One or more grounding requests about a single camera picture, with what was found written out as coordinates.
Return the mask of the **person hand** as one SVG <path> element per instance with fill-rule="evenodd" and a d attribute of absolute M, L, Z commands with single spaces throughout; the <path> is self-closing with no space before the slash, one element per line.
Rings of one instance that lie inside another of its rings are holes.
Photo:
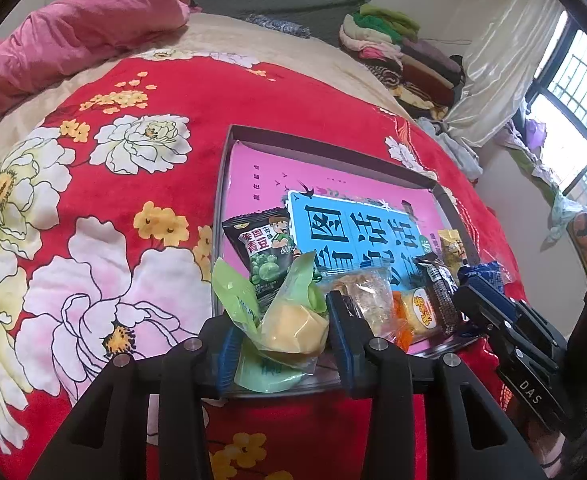
<path fill-rule="evenodd" d="M 560 432 L 545 429 L 522 406 L 510 408 L 508 416 L 519 434 L 525 439 L 547 478 L 555 478 L 561 471 L 561 452 L 566 438 Z"/>

